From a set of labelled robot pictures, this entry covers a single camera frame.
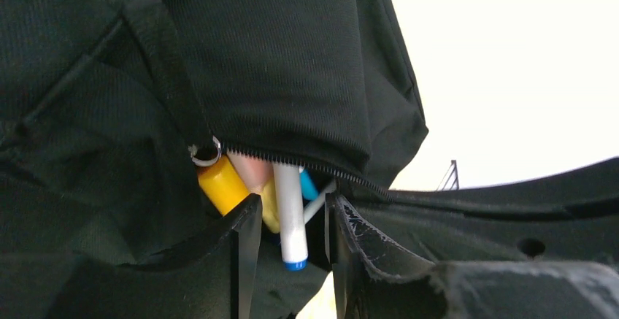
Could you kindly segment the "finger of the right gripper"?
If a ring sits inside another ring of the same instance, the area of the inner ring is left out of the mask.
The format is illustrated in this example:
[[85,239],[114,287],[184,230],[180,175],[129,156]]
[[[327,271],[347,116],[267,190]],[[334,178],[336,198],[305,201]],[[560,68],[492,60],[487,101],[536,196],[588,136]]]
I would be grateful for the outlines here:
[[537,180],[458,191],[352,193],[358,213],[432,261],[618,265],[618,160]]

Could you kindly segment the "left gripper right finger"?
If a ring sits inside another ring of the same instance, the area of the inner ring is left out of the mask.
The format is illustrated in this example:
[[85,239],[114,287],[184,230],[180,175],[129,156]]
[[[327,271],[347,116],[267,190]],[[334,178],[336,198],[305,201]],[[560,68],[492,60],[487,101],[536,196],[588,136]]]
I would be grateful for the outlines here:
[[440,261],[329,196],[326,248],[339,318],[616,318],[618,273],[568,261]]

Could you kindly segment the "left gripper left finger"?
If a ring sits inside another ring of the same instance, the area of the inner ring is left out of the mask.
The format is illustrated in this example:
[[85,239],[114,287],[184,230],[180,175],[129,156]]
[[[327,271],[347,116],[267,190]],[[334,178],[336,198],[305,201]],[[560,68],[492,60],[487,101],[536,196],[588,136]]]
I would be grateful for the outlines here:
[[248,318],[262,205],[229,214],[145,264],[75,253],[1,257],[3,318]]

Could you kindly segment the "yellow pink highlighter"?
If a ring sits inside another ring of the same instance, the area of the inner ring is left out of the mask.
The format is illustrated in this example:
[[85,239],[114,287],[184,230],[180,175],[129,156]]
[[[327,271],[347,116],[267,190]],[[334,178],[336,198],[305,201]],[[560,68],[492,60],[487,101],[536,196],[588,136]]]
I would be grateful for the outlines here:
[[262,220],[266,227],[274,234],[280,233],[272,164],[259,158],[231,151],[227,152],[227,156],[249,192],[261,197]]

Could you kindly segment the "white marker blue cap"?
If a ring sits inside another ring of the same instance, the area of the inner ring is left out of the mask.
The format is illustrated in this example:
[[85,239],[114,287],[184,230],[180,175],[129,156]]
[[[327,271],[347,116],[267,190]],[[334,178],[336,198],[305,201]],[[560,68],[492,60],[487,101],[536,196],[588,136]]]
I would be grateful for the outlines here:
[[308,248],[299,168],[273,164],[282,262],[289,271],[307,265]]

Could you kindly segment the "black student backpack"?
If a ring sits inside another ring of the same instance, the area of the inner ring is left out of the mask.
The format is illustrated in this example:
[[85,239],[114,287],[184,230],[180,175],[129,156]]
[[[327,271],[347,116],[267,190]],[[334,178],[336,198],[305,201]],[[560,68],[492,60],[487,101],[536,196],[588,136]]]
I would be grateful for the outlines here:
[[[215,142],[384,191],[427,133],[391,0],[1,0],[1,257],[147,263],[222,218]],[[326,272],[260,240],[249,318]]]

